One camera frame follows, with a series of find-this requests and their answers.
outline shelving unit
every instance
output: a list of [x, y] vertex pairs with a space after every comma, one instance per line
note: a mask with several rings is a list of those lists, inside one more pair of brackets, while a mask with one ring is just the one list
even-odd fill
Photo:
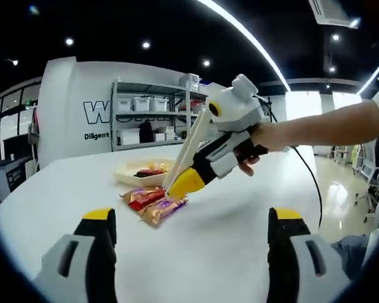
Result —
[[[116, 95], [154, 95], [168, 97], [168, 111], [167, 112], [117, 112], [115, 109], [114, 99]], [[141, 121], [143, 119], [151, 119], [158, 121], [170, 121], [171, 126], [174, 126], [176, 131], [176, 119], [186, 124], [187, 134], [190, 133], [192, 121], [198, 117], [198, 114], [191, 113], [191, 100], [198, 99], [205, 101], [207, 95], [200, 92], [192, 92], [189, 88], [174, 86], [174, 85], [161, 85], [153, 83], [132, 83], [116, 81], [112, 84], [111, 90], [111, 110], [110, 110], [110, 133], [111, 133], [111, 150], [128, 150], [134, 148], [148, 147], [148, 146], [162, 146], [182, 143], [183, 140], [177, 141], [159, 141], [151, 143], [140, 143], [137, 145], [125, 145], [116, 148], [115, 142], [115, 129], [116, 123], [129, 122], [132, 119], [135, 121]], [[176, 106], [185, 102], [186, 110], [177, 112]]]

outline table surface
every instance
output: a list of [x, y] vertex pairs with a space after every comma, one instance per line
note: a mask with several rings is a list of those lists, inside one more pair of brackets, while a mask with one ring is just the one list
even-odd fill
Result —
[[[235, 168], [222, 180], [189, 195], [189, 203], [157, 230], [124, 206], [118, 194], [132, 187], [111, 174], [124, 162], [175, 158], [181, 145], [144, 148], [60, 160], [33, 175], [0, 205], [0, 236], [29, 279], [41, 257], [82, 216], [115, 207], [118, 301], [265, 302], [268, 295], [268, 210], [292, 208], [311, 232], [320, 207], [313, 179], [291, 150], [262, 156], [255, 175]], [[298, 148], [311, 170], [311, 147]]]

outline ceiling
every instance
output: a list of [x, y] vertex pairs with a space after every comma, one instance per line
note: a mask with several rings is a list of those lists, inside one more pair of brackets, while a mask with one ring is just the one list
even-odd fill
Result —
[[[379, 43], [370, 28], [318, 25], [308, 0], [216, 2], [250, 30], [287, 79], [365, 82], [379, 65]], [[31, 4], [39, 15], [28, 10]], [[332, 42], [333, 33], [339, 42]], [[75, 40], [71, 47], [66, 37]], [[144, 40], [151, 42], [146, 51]], [[42, 76], [48, 60], [66, 56], [149, 64], [225, 86], [239, 73], [255, 83], [278, 80], [234, 27], [196, 0], [0, 1], [0, 92]], [[209, 68], [203, 59], [211, 61]], [[325, 60], [337, 67], [335, 74], [324, 70]]]

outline forearm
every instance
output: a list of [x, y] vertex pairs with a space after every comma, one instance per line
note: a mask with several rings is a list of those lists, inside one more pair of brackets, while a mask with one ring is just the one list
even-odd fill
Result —
[[280, 122], [286, 145], [355, 145], [379, 137], [379, 108], [363, 102], [320, 116]]

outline plastic tray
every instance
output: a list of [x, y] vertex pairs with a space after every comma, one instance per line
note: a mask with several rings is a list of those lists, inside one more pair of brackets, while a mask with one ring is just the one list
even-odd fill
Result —
[[116, 167], [112, 173], [117, 181], [136, 187], [161, 186], [168, 172], [160, 175], [151, 175], [150, 177], [144, 178], [133, 176], [138, 172], [138, 170], [148, 169], [149, 165], [153, 163], [165, 163], [170, 169], [174, 166], [174, 160], [167, 158], [152, 158], [128, 162], [120, 167]]

